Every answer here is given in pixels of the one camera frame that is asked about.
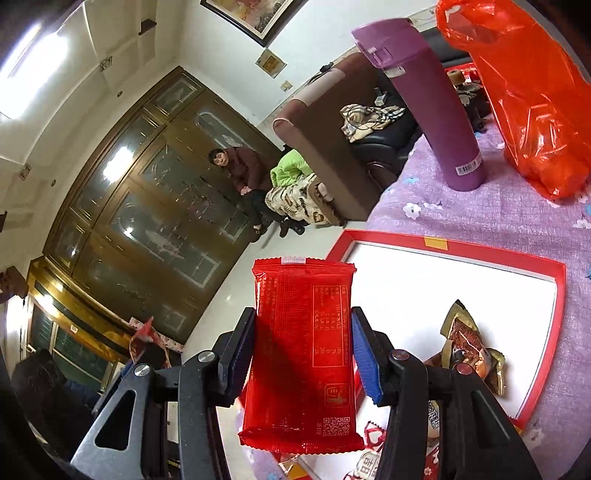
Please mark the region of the large red snack packet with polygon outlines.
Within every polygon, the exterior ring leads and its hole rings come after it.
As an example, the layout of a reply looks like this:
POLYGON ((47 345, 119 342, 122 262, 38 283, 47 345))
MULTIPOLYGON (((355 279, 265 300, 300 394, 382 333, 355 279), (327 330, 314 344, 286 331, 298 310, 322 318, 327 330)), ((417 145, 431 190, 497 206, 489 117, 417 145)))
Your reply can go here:
POLYGON ((307 258, 252 266, 256 321, 242 445, 278 454, 363 449, 356 432, 354 265, 307 258))

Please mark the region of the red white candy packet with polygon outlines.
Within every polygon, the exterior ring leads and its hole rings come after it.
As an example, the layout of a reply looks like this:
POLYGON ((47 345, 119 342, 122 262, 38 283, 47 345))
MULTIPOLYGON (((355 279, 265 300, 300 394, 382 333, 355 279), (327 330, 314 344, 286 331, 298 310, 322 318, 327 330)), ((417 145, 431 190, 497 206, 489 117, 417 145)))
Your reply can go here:
MULTIPOLYGON (((368 421, 365 429, 366 449, 363 451, 356 466, 349 473, 346 473, 345 479, 375 479, 381 460, 381 454, 386 443, 386 429, 374 422, 368 421)), ((436 479, 439 471, 439 440, 440 427, 428 427, 428 445, 424 468, 424 479, 436 479)))

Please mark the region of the gold brown snack packet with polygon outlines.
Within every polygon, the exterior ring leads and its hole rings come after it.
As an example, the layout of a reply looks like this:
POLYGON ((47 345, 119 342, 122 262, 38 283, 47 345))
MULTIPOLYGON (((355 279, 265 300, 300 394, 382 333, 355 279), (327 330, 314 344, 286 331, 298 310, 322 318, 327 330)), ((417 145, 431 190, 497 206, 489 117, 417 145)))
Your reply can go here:
POLYGON ((495 395, 505 396, 505 356, 485 346, 474 318, 460 300, 450 308, 440 333, 445 337, 444 346, 440 353, 425 361, 426 365, 452 369, 467 364, 495 395))

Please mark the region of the red gift box tray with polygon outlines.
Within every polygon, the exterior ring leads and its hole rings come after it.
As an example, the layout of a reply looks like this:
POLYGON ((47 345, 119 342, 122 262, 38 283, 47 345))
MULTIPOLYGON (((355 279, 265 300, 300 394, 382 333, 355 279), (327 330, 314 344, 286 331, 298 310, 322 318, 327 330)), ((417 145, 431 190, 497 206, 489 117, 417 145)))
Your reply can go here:
POLYGON ((329 252, 352 294, 363 450, 304 455, 314 479, 536 479, 521 438, 550 372, 562 263, 348 230, 329 252))

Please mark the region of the brown wooden glass doors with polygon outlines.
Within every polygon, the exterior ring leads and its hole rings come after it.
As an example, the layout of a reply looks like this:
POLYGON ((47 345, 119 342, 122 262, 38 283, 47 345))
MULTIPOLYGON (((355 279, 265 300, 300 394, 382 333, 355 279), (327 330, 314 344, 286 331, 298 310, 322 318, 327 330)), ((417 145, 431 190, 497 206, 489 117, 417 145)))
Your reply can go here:
POLYGON ((185 342, 249 246, 252 222, 215 148, 280 152, 182 68, 154 84, 82 168, 44 254, 115 321, 185 342))

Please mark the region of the purple floral tablecloth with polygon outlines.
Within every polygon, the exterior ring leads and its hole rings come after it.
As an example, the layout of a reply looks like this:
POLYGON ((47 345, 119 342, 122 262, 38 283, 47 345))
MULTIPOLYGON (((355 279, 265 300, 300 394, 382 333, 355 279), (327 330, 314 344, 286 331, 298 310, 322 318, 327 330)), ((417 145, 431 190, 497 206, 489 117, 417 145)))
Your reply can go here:
POLYGON ((487 182, 456 192, 443 181, 431 147, 420 138, 402 176, 382 194, 369 230, 427 235, 521 251, 566 266, 566 305, 552 368, 526 429, 526 444, 546 479, 576 461, 590 476, 590 187, 551 202, 509 165, 494 121, 476 137, 487 182))

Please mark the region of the patterned blanket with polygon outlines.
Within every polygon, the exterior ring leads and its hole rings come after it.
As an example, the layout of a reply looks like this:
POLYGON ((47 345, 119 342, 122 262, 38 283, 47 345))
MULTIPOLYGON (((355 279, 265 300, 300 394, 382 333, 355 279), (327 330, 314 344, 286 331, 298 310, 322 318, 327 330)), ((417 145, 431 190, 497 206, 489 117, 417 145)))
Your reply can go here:
POLYGON ((315 226, 341 226, 335 199, 317 175, 298 178, 293 185, 274 187, 266 194, 266 205, 277 214, 315 226))

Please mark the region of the seated person dark coat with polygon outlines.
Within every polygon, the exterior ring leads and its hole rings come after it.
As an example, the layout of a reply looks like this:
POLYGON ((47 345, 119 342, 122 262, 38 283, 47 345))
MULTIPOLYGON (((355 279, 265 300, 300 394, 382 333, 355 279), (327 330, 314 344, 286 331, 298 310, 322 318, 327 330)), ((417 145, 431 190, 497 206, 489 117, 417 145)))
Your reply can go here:
POLYGON ((266 194, 270 192, 270 170, 260 159, 259 153, 247 147, 214 148, 208 152, 208 161, 228 174, 235 190, 242 198, 242 205, 252 220, 253 242, 266 233, 263 218, 280 226, 280 238, 290 230, 297 235, 304 234, 304 225, 290 217, 281 215, 266 205, 266 194))

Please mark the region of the green jacket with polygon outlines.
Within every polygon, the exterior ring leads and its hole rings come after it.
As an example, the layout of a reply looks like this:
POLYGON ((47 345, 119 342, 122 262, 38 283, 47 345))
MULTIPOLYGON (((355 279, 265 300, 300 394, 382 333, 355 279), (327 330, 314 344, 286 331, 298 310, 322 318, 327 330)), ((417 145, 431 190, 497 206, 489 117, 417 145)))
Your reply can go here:
POLYGON ((297 150, 290 150, 270 170, 270 181, 273 188, 287 187, 297 183, 301 177, 307 177, 314 171, 297 150))

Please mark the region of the brown sofa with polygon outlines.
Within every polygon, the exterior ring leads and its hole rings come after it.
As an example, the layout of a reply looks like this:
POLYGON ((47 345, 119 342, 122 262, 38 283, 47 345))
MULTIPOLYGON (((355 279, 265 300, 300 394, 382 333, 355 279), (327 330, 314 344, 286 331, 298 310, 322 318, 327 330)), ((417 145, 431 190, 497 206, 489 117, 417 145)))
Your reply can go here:
MULTIPOLYGON (((445 71, 470 61, 469 54, 452 47, 438 29, 420 33, 445 71)), ((475 134, 474 122, 491 112, 484 89, 479 87, 469 103, 462 105, 475 134)), ((426 139, 392 82, 360 49, 287 102, 273 120, 273 131, 284 144, 300 152, 328 186, 339 216, 353 221, 370 216, 381 193, 401 177, 417 140, 426 139), (385 127, 372 127, 367 133, 356 128, 348 134, 345 108, 373 106, 380 95, 394 107, 398 118, 385 127)))

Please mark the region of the red plastic bag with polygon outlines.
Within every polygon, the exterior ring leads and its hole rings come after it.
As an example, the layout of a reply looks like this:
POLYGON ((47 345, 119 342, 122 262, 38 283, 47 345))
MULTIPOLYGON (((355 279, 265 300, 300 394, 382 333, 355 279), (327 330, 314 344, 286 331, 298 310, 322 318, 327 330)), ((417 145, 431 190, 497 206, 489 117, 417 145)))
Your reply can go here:
POLYGON ((544 197, 590 177, 590 84, 565 49, 512 1, 441 1, 441 34, 474 61, 505 156, 544 197))

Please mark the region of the purple thermos bottle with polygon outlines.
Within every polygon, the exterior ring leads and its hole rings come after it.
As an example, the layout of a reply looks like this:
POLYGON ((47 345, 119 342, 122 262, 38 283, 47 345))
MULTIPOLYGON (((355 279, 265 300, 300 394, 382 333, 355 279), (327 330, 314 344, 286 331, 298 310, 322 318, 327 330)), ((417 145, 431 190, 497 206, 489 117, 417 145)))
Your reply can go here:
POLYGON ((447 185, 473 191, 486 179, 483 158, 460 97, 435 51, 405 18, 352 31, 356 46, 402 96, 431 146, 447 185))

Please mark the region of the framed horse painting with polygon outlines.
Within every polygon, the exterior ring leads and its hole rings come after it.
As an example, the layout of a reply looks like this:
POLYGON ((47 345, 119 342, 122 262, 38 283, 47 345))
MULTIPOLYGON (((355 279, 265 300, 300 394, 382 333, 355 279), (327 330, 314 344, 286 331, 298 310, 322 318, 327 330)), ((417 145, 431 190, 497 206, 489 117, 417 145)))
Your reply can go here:
POLYGON ((269 46, 304 1, 201 0, 199 4, 255 40, 269 46))

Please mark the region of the small wall calendar plaque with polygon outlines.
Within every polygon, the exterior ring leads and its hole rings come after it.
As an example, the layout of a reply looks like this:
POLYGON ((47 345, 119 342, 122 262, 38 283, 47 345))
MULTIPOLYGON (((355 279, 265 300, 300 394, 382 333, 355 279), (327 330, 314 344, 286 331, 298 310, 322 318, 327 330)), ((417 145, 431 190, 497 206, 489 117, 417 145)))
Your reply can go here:
POLYGON ((256 59, 256 66, 258 66, 264 73, 269 75, 271 78, 276 78, 278 74, 287 66, 286 62, 283 62, 279 56, 270 51, 270 49, 264 49, 256 59))

